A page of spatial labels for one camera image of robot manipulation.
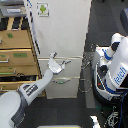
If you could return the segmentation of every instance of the cabinet door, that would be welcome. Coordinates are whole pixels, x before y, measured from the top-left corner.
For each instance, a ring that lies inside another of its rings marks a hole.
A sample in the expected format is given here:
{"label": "cabinet door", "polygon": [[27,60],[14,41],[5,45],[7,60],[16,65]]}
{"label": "cabinet door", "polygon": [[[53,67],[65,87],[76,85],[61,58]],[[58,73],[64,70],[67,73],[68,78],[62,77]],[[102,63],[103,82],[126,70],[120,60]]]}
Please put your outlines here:
{"label": "cabinet door", "polygon": [[0,50],[0,66],[35,65],[31,49]]}
{"label": "cabinet door", "polygon": [[31,48],[27,30],[0,31],[0,49]]}
{"label": "cabinet door", "polygon": [[[90,7],[92,0],[32,0],[32,15],[40,54],[48,57],[57,52],[59,57],[82,56],[88,32]],[[49,16],[40,16],[41,4],[48,4]],[[30,9],[24,0],[31,30]]]}
{"label": "cabinet door", "polygon": [[70,79],[67,82],[65,79],[57,81],[60,79],[51,81],[45,89],[47,99],[77,97],[79,79]]}

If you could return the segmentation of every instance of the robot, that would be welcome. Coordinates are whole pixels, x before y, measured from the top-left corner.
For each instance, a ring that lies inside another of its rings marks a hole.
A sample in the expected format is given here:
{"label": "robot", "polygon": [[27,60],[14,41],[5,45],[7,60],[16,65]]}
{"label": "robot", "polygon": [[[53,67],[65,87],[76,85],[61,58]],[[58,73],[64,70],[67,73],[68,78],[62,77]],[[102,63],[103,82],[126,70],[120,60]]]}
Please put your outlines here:
{"label": "robot", "polygon": [[17,128],[24,119],[24,109],[47,87],[53,74],[65,69],[65,63],[58,64],[51,53],[48,62],[49,69],[42,79],[31,84],[23,84],[17,91],[10,91],[0,96],[0,128]]}
{"label": "robot", "polygon": [[[128,34],[128,9],[120,13]],[[92,62],[94,93],[101,102],[117,104],[128,92],[128,37],[115,33],[111,46],[96,47]]]}

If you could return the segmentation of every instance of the black surface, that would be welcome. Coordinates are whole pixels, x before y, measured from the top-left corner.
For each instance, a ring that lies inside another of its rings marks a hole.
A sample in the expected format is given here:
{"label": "black surface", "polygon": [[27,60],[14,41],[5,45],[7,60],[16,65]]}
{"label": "black surface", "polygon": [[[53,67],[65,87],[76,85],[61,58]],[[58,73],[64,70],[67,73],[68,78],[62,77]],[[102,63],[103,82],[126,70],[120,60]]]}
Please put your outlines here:
{"label": "black surface", "polygon": [[[124,2],[105,0],[104,3],[92,0],[85,52],[91,51],[93,43],[100,46],[109,46],[111,37],[116,32],[126,34],[121,26],[119,16],[121,10],[127,6],[127,0]],[[86,108],[85,99],[85,94],[80,91],[77,99],[47,100],[46,98],[36,98],[25,110],[25,120],[19,128],[36,128],[44,125],[79,125],[82,128],[92,128],[91,115],[98,117],[101,128],[103,128],[106,119],[101,114],[101,104],[96,100],[97,108]]]}

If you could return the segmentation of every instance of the wire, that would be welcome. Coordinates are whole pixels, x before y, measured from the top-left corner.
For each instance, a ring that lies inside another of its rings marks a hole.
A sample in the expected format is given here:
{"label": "wire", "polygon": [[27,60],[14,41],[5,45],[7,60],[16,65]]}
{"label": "wire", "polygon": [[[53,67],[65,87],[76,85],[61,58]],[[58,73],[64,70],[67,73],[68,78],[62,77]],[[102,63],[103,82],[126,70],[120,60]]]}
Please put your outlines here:
{"label": "wire", "polygon": [[111,113],[111,115],[107,118],[105,124],[104,124],[104,128],[106,128],[106,124],[108,123],[108,125],[112,128],[114,128],[114,126],[118,123],[118,112],[114,111],[115,106],[113,107],[113,112]]}
{"label": "wire", "polygon": [[91,87],[90,87],[88,90],[83,91],[83,90],[80,88],[80,84],[79,84],[79,90],[80,90],[82,93],[87,93],[87,92],[89,92],[89,91],[92,89],[92,83],[91,83],[91,81],[86,80],[86,79],[80,79],[80,80],[89,82],[90,85],[91,85]]}
{"label": "wire", "polygon": [[96,47],[99,47],[99,45],[97,45],[97,44],[92,44],[92,45],[91,45],[91,50],[92,50],[92,52],[94,52],[94,50],[96,49]]}
{"label": "wire", "polygon": [[121,100],[121,115],[120,115],[120,122],[119,122],[118,128],[120,128],[120,125],[121,125],[121,120],[122,120],[122,107],[123,107],[124,98],[127,95],[127,93],[128,93],[128,89],[125,91],[124,96],[123,96],[123,98]]}

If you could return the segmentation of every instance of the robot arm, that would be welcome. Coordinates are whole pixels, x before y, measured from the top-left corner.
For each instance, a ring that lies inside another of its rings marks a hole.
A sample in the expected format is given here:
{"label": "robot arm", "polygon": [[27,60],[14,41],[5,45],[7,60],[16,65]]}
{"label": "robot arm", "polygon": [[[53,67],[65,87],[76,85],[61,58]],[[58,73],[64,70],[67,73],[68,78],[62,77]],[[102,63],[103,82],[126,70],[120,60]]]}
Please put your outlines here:
{"label": "robot arm", "polygon": [[31,84],[23,84],[18,91],[10,91],[0,97],[0,128],[16,128],[24,119],[24,109],[47,87],[52,80],[53,74],[61,72],[65,63],[58,64],[50,55],[49,69],[44,73],[42,79]]}
{"label": "robot arm", "polygon": [[25,97],[28,105],[47,87],[53,78],[53,72],[47,69],[44,73],[43,79],[40,79],[31,84],[23,84],[20,86],[19,91]]}

